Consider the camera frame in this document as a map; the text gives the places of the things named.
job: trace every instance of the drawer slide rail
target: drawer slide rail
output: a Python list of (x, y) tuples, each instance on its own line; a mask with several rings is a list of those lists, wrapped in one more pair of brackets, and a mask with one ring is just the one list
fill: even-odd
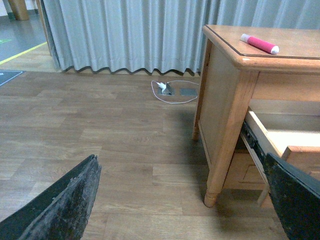
[(266, 154), (262, 150), (261, 146), (259, 145), (257, 137), (255, 136), (254, 132), (251, 130), (250, 126), (246, 123), (246, 121), (244, 121), (242, 124), (241, 133), (244, 135), (250, 148), (254, 150), (260, 162), (263, 164), (266, 158)]

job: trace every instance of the white cable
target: white cable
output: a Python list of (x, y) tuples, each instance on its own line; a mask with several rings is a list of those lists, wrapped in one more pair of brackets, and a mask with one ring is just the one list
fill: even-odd
[[(195, 85), (199, 85), (198, 83), (195, 83), (195, 82), (192, 82), (192, 81), (185, 81), (185, 80), (174, 80), (174, 81), (168, 81), (167, 83), (173, 83), (173, 82), (185, 82), (185, 83), (191, 83), (191, 84), (195, 84)], [(165, 101), (165, 100), (162, 100), (161, 98), (159, 98), (156, 93), (155, 93), (155, 89), (154, 89), (154, 86), (152, 85), (152, 83), (156, 83), (156, 84), (159, 84), (158, 82), (152, 80), (151, 81), (151, 88), (152, 88), (152, 91), (153, 91), (153, 95), (159, 99), (160, 101), (164, 102), (164, 103), (167, 103), (167, 104), (186, 104), (186, 103), (190, 103), (192, 102), (193, 100), (197, 99), (198, 96), (196, 96), (195, 98), (192, 98), (191, 100), (188, 100), (188, 101), (182, 101), (182, 102), (169, 102), (169, 101)]]

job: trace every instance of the wooden panel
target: wooden panel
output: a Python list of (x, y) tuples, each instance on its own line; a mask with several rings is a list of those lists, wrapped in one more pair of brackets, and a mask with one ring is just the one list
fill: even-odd
[(211, 165), (207, 206), (209, 193), (214, 202), (223, 187), (257, 78), (258, 72), (239, 71), (212, 47), (199, 120)]
[(253, 99), (320, 102), (320, 75), (260, 72)]
[(320, 180), (320, 147), (288, 146), (281, 158)]
[(194, 121), (193, 121), (193, 131), (192, 131), (192, 139), (197, 141), (199, 138), (199, 119), (200, 119), (200, 113), (202, 110), (202, 104), (204, 100), (204, 93), (207, 83), (207, 77), (208, 77), (208, 68), (209, 68), (209, 60), (210, 60), (210, 54), (212, 49), (212, 42), (208, 39), (205, 41), (205, 47), (204, 47), (204, 56), (202, 60), (202, 69), (201, 69), (201, 84), (200, 84), (200, 90), (199, 90), (199, 97), (198, 102), (196, 105), (196, 111), (194, 115)]
[(251, 99), (250, 108), (256, 114), (320, 116), (320, 102)]
[(265, 182), (250, 154), (235, 152), (223, 188), (263, 190), (264, 187)]

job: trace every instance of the gray floor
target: gray floor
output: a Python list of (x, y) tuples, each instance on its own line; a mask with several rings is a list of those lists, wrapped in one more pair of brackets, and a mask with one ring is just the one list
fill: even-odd
[(10, 39), (0, 43), (0, 61), (46, 41), (38, 14), (30, 15), (27, 21), (0, 22), (0, 39)]

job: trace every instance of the green floor marking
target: green floor marking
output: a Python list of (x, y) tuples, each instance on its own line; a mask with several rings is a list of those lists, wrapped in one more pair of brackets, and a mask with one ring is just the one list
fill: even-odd
[(0, 44), (11, 41), (11, 39), (0, 39)]

